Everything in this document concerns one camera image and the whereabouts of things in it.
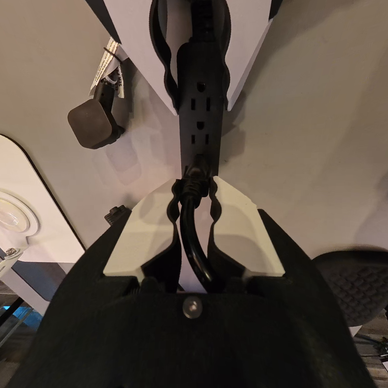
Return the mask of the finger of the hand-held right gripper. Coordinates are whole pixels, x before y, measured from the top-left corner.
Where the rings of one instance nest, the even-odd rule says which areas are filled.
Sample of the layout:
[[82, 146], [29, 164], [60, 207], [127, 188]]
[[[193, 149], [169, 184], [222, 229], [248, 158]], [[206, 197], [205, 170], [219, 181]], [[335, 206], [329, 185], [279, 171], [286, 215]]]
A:
[[159, 1], [104, 1], [123, 50], [168, 109], [178, 115], [178, 89], [171, 50], [159, 22]]
[[271, 0], [227, 0], [226, 109], [231, 111], [271, 25]]

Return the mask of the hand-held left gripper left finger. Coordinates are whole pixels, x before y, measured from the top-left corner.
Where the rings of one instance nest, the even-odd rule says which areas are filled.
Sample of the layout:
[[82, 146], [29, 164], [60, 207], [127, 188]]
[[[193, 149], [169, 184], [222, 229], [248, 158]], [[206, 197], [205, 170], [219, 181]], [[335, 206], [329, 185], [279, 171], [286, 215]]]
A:
[[105, 276], [134, 276], [139, 283], [153, 277], [165, 287], [178, 286], [179, 194], [180, 180], [170, 179], [135, 205], [104, 268]]

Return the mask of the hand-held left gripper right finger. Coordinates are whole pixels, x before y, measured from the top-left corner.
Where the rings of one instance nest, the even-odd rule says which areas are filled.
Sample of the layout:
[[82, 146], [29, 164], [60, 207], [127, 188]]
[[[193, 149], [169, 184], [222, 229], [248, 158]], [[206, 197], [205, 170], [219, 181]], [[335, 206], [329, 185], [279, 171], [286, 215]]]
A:
[[257, 205], [220, 177], [210, 181], [213, 220], [208, 259], [227, 282], [255, 276], [282, 277], [285, 270], [264, 226]]

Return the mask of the black power strip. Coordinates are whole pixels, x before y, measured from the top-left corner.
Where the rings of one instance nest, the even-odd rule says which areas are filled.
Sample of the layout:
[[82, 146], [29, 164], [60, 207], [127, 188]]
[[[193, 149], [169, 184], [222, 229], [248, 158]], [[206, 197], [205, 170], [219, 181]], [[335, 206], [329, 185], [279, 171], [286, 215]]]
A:
[[212, 1], [191, 2], [192, 36], [177, 51], [182, 175], [201, 155], [218, 176], [225, 65], [216, 39]]

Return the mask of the white warning label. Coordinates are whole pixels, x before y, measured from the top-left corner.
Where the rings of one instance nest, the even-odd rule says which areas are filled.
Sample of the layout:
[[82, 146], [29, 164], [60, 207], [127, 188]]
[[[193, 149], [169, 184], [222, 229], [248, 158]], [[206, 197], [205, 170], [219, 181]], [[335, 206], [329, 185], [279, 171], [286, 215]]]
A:
[[110, 37], [107, 45], [104, 47], [104, 53], [90, 87], [89, 96], [95, 93], [100, 81], [107, 81], [109, 85], [114, 87], [115, 95], [123, 99], [124, 79], [122, 64], [127, 58], [128, 56], [122, 49], [121, 44]]

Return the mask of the black textured pad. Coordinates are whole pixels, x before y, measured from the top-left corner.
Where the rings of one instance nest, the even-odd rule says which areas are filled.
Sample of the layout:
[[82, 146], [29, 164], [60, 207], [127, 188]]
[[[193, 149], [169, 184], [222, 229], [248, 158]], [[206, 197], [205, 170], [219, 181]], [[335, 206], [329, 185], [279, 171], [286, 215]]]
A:
[[332, 251], [315, 257], [313, 263], [332, 290], [348, 327], [362, 326], [383, 310], [387, 313], [387, 251]]

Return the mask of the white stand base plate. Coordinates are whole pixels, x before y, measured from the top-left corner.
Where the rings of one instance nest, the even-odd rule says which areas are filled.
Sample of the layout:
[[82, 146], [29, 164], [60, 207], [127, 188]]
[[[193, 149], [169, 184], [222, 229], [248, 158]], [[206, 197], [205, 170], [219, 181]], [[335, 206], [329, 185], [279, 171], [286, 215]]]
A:
[[1, 248], [20, 261], [74, 264], [84, 247], [26, 151], [1, 135]]

